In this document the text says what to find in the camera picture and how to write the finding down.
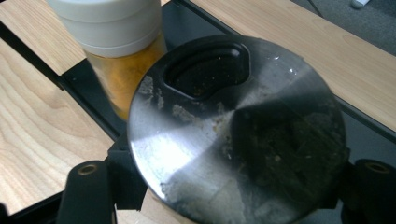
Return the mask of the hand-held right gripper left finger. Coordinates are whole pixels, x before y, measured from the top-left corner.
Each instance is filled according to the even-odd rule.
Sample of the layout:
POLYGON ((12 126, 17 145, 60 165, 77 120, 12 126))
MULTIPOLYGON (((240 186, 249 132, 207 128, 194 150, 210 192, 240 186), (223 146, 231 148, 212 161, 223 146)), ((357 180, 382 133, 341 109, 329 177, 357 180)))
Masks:
POLYGON ((148 187, 122 134, 102 161, 85 161, 68 174, 56 224, 117 224, 119 210, 139 210, 148 187))

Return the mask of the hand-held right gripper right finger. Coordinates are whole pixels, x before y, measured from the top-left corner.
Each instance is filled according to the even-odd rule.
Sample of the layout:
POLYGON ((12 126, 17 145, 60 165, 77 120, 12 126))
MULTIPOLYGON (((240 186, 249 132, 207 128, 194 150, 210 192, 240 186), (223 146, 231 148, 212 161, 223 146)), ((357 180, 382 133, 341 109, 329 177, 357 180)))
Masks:
POLYGON ((349 163, 339 198, 343 224, 396 224, 396 168, 366 159, 349 163))

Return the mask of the black two-tier metal rack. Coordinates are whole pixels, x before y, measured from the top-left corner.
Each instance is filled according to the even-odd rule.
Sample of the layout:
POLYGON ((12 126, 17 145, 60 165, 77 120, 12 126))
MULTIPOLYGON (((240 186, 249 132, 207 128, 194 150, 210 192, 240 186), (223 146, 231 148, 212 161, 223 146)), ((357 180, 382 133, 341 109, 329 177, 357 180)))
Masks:
MULTIPOLYGON (((209 35, 238 35, 231 24, 190 0, 172 0, 163 7, 166 44, 173 49, 209 35)), ((54 86, 66 91, 111 138, 125 125, 112 112, 88 62, 44 0, 0 0, 0 37, 54 86)), ((396 132, 336 96, 346 125, 350 159, 374 160, 396 168, 396 132)))

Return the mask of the metal-lid spice jar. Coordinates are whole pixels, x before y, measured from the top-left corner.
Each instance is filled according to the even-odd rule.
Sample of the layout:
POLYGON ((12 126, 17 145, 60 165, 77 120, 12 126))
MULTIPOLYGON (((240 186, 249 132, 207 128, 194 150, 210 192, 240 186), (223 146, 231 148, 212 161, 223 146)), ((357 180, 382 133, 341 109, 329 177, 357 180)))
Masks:
POLYGON ((291 224, 326 200, 349 157, 321 76, 241 35, 200 38, 156 62, 134 95, 128 137, 151 190, 199 223, 291 224))

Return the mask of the white-lid jar with orange contents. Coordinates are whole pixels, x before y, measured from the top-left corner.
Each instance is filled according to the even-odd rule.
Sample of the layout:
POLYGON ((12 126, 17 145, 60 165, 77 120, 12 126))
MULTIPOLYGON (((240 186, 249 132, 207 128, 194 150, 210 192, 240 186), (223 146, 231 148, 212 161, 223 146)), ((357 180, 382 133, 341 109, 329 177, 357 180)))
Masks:
POLYGON ((81 45, 114 112, 128 119, 134 92, 166 52, 161 0, 47 0, 81 45))

